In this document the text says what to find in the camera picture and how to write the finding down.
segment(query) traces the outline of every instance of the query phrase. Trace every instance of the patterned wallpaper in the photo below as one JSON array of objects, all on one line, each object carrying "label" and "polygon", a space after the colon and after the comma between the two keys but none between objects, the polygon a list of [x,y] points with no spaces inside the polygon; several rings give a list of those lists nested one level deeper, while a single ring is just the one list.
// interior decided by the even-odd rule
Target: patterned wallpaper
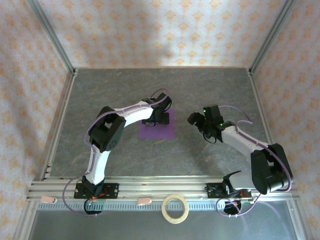
[{"label": "patterned wallpaper", "polygon": [[25,0],[0,1],[0,239],[14,236],[67,70]]},{"label": "patterned wallpaper", "polygon": [[320,4],[298,0],[254,76],[315,239],[320,236]]},{"label": "patterned wallpaper", "polygon": [[250,67],[285,0],[39,0],[76,68]]}]

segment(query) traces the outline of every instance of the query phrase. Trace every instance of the gray marble surface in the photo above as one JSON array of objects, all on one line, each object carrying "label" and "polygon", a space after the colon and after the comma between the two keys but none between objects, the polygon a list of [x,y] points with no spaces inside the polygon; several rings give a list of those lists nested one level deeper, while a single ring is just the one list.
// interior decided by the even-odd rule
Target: gray marble surface
[{"label": "gray marble surface", "polygon": [[[90,148],[83,143],[88,126],[104,106],[123,108],[167,88],[175,113],[175,139],[138,138],[139,124],[123,131],[111,152],[106,176],[223,176],[249,170],[249,161],[231,146],[210,144],[187,122],[193,112],[212,104],[234,105],[253,125],[242,130],[267,141],[254,92],[244,68],[80,69],[75,78],[51,176],[72,177],[88,167]],[[224,120],[245,119],[222,108]]]}]

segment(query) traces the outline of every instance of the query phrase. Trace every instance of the masking tape roll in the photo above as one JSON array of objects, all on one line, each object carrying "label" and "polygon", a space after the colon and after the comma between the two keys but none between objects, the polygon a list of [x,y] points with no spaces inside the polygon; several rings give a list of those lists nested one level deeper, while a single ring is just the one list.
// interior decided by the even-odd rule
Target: masking tape roll
[{"label": "masking tape roll", "polygon": [[[183,207],[184,207],[184,211],[181,217],[178,218],[173,218],[171,216],[168,215],[167,213],[167,205],[169,203],[170,200],[172,199],[178,199],[183,203]],[[186,199],[183,196],[180,196],[178,194],[172,194],[169,195],[165,198],[165,200],[162,203],[162,215],[164,216],[164,218],[171,224],[180,224],[182,223],[184,220],[186,220],[186,218],[188,217],[189,214],[189,205],[186,201]]]}]

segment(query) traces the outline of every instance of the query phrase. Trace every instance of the purple pad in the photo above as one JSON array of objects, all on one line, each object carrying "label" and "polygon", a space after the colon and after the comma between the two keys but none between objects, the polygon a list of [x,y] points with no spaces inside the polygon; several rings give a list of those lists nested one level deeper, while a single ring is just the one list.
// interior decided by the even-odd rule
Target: purple pad
[{"label": "purple pad", "polygon": [[169,124],[162,125],[158,124],[153,127],[145,126],[140,122],[139,126],[139,138],[140,139],[175,139],[175,111],[170,108],[169,113]]}]

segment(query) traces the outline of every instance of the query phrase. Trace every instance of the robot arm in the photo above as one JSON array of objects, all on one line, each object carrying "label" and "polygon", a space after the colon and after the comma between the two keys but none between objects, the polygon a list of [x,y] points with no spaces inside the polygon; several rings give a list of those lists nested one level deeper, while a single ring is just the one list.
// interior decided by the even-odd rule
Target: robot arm
[{"label": "robot arm", "polygon": [[88,132],[89,141],[96,154],[94,157],[94,153],[91,150],[87,169],[88,174],[82,177],[82,183],[93,196],[98,196],[102,192],[109,154],[119,143],[124,128],[141,120],[143,120],[144,124],[169,124],[169,114],[165,112],[165,109],[171,102],[168,96],[161,93],[156,99],[145,98],[134,105],[124,108],[112,109],[109,106],[105,106],[100,111],[97,117],[107,112],[117,113],[111,113],[101,118]]},{"label": "robot arm", "polygon": [[279,157],[289,172],[291,182],[293,181],[286,154],[279,144],[261,142],[237,129],[234,123],[224,121],[217,105],[204,107],[203,112],[204,115],[199,112],[192,113],[188,122],[196,125],[205,139],[215,138],[232,146],[251,163],[251,172],[237,171],[224,176],[222,191],[226,195],[240,189],[257,189],[265,195],[289,184],[284,169],[266,149]]}]

